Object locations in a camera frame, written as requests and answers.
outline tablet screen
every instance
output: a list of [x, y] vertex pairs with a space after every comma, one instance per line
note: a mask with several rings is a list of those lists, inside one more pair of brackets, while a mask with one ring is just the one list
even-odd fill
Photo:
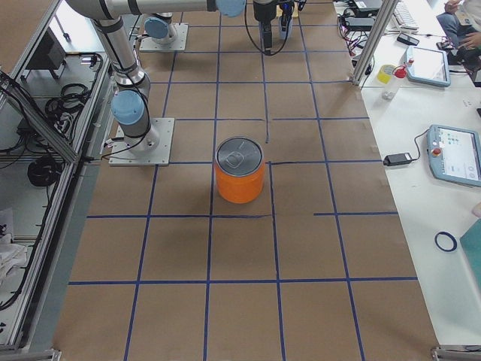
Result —
[[414, 77], [446, 81], [443, 53], [418, 47], [413, 47], [412, 51], [414, 63], [410, 66], [409, 72]]
[[443, 174], [469, 180], [481, 180], [474, 134], [439, 128], [443, 152]]

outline gray can lid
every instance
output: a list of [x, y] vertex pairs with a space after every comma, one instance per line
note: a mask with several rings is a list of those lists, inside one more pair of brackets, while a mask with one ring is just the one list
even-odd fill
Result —
[[219, 145], [216, 158], [225, 173], [240, 177], [253, 173], [259, 168], [262, 149], [248, 138], [234, 137]]

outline jeans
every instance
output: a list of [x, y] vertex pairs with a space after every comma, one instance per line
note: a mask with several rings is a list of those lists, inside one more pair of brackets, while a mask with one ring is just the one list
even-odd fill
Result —
[[458, 18], [449, 13], [444, 13], [437, 16], [437, 21], [441, 24], [447, 37], [451, 40], [456, 48], [459, 47], [459, 41], [466, 37], [466, 34], [476, 32], [475, 28], [471, 25], [463, 26], [459, 22]]

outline white table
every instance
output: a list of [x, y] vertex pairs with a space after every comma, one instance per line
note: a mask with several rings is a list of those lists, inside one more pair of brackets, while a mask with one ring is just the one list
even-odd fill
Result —
[[[424, 1], [404, 0], [418, 22], [419, 34], [442, 34]], [[420, 47], [435, 49], [439, 38], [414, 35]], [[396, 35], [383, 36], [375, 53], [376, 67], [362, 90], [381, 156], [410, 152], [414, 137], [431, 124], [457, 126], [481, 133], [481, 89], [466, 74], [452, 74], [447, 88], [408, 80], [391, 101], [381, 99], [376, 79], [383, 64], [398, 64], [406, 45]], [[458, 240], [476, 221], [471, 213], [481, 202], [481, 189], [435, 179], [428, 166], [425, 137], [419, 139], [421, 159], [407, 166], [386, 168], [386, 174], [416, 267], [422, 292], [440, 344], [481, 344], [481, 293], [462, 249], [444, 253], [434, 244], [439, 231]]]

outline white keyboard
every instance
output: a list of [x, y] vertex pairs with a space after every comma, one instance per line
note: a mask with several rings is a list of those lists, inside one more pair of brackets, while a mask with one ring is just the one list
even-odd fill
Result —
[[416, 33], [419, 31], [418, 24], [411, 16], [409, 10], [407, 10], [407, 6], [404, 4], [403, 0], [399, 0], [392, 18], [395, 22], [395, 25], [402, 32]]

